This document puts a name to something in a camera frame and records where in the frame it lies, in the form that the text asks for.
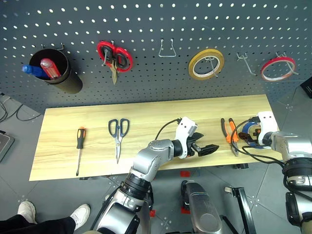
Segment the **pegboard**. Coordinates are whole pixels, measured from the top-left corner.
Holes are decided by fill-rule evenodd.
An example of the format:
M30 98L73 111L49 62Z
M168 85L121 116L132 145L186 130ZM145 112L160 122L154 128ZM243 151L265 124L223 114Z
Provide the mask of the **pegboard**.
M163 101L267 94L275 101L312 75L311 1L74 1L1 0L0 91L41 113L45 108L110 103ZM177 56L172 54L174 38ZM116 85L96 51L100 40L114 40L134 58L131 71ZM59 48L83 82L78 94L67 94L21 71L41 49ZM224 56L222 71L199 81L188 63L199 51L215 48ZM260 69L275 52L296 61L299 75L279 82L261 78ZM236 53L247 53L257 74L249 73ZM196 69L211 70L202 61ZM272 75L287 66L272 67Z

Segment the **wooden board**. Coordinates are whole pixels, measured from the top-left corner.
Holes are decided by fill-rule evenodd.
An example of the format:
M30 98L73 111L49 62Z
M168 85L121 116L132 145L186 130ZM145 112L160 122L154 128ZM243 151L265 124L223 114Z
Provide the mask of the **wooden board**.
M216 144L220 148L212 155L175 158L161 170L255 162L250 156L233 155L222 134L220 118L232 117L238 125L260 111L270 110L265 95L46 109L29 180L76 177L76 135L80 126L87 132L79 177L128 173L137 152L155 138L159 129L184 116L195 121L197 132L205 135L197 141L200 147ZM119 164L115 159L115 141L108 133L108 121L114 118L127 118L131 123L122 140ZM174 139L176 127L169 125L158 139ZM272 150L257 152L281 159Z

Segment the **black scissors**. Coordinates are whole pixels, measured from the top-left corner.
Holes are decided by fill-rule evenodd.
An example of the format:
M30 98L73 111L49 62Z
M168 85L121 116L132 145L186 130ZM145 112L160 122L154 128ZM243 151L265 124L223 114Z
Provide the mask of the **black scissors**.
M123 127L122 127L123 122L127 122L127 129L125 132L123 131ZM125 135L127 135L128 131L129 131L129 127L130 127L130 121L126 118L122 118L120 120L120 124L118 124L117 119L112 119L112 120L108 121L108 131L109 131L110 135L115 139L115 143L116 143L115 155L116 155L117 164L118 164L119 158L120 158L121 141L122 141L122 138Z

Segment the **tape roll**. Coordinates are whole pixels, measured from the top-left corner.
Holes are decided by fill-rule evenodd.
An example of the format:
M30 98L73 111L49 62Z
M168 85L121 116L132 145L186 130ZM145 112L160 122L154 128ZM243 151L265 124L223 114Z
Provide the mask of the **tape roll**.
M214 72L210 71L205 74L200 74L195 71L195 66L198 64L199 61L201 61L204 58L214 58L217 60L217 65L214 68ZM224 65L224 57L222 53L215 49L206 49L203 51L200 51L197 55L195 55L190 63L189 63L189 74L192 78L198 79L198 80L206 80L210 79L211 77L215 76L215 74L219 73Z
M278 62L288 62L291 64L292 66L292 70L294 71L295 70L295 67L296 67L296 63L295 61L290 58L290 57L277 57L277 58L273 58L272 60L268 61L266 64L263 65L263 67L261 68L261 76L264 80L267 80L267 81L279 81L279 80L283 80L283 79L286 79L288 77L290 77L293 72L290 70L288 73L280 76L280 77L276 77L276 78L270 78L270 77L267 77L266 75L264 75L264 71L272 64L275 64L275 63L278 63Z

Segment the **white sneaker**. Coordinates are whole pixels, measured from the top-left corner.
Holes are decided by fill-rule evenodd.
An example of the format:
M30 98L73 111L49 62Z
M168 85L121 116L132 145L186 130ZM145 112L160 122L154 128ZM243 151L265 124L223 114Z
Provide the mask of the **white sneaker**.
M18 215L23 216L29 223L37 224L35 221L36 209L34 204L30 201L23 201L19 205Z
M75 230L80 228L83 224L86 223L90 215L90 206L88 204L83 204L79 206L75 211L70 215L70 217L75 221L76 227Z

